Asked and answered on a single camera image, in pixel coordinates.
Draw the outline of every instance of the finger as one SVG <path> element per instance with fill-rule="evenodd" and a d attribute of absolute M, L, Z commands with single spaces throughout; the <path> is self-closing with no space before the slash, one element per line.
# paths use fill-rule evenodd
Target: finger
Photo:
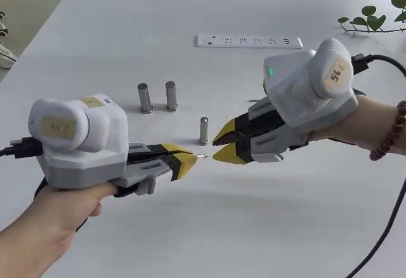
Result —
<path fill-rule="evenodd" d="M 95 208 L 95 210 L 92 211 L 90 216 L 98 216 L 102 213 L 102 204 L 99 202 Z"/>
<path fill-rule="evenodd" d="M 88 192 L 88 194 L 96 196 L 99 200 L 117 193 L 117 188 L 109 182 L 89 187 L 85 190 Z"/>

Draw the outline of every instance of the metal cylinder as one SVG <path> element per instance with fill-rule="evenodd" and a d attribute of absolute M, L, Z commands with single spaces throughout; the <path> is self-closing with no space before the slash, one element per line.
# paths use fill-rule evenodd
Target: metal cylinder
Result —
<path fill-rule="evenodd" d="M 209 119 L 207 117 L 200 118 L 200 138 L 199 143 L 203 146 L 209 142 L 207 131 L 209 129 Z"/>
<path fill-rule="evenodd" d="M 166 109 L 168 112 L 175 112 L 179 109 L 178 102 L 176 102 L 176 86 L 173 81 L 168 81 L 165 84 L 166 89 Z"/>
<path fill-rule="evenodd" d="M 150 92 L 148 91 L 148 85 L 146 83 L 140 83 L 138 85 L 138 94 L 140 95 L 141 113 L 151 113 L 154 107 L 151 104 Z"/>

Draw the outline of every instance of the red bead bracelet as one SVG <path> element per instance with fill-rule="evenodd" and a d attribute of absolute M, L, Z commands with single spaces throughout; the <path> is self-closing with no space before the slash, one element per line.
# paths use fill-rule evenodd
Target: red bead bracelet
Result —
<path fill-rule="evenodd" d="M 395 144 L 395 140 L 399 138 L 403 132 L 403 128 L 406 123 L 406 101 L 402 100 L 396 107 L 398 109 L 398 113 L 396 114 L 395 122 L 392 125 L 391 131 L 388 133 L 388 135 L 386 135 L 386 138 L 382 144 L 369 154 L 369 158 L 372 161 L 377 161 L 378 159 L 384 157 Z"/>

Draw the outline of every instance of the power strip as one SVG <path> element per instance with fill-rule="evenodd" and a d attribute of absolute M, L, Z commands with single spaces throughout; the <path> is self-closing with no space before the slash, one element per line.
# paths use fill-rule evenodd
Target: power strip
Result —
<path fill-rule="evenodd" d="M 205 48 L 303 48 L 298 37 L 199 35 L 195 45 Z"/>

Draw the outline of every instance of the label sticker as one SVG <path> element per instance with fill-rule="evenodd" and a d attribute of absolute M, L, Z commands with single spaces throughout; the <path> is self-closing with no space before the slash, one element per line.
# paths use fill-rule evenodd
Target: label sticker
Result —
<path fill-rule="evenodd" d="M 106 106 L 103 102 L 101 102 L 96 97 L 83 97 L 81 101 L 87 105 L 89 108 L 98 108 Z"/>
<path fill-rule="evenodd" d="M 327 77 L 324 79 L 324 84 L 332 89 L 342 89 L 347 85 L 347 78 L 350 75 L 350 66 L 344 58 L 338 58 L 332 66 Z"/>
<path fill-rule="evenodd" d="M 74 119 L 43 116 L 41 120 L 41 135 L 62 140 L 73 140 L 76 133 Z"/>

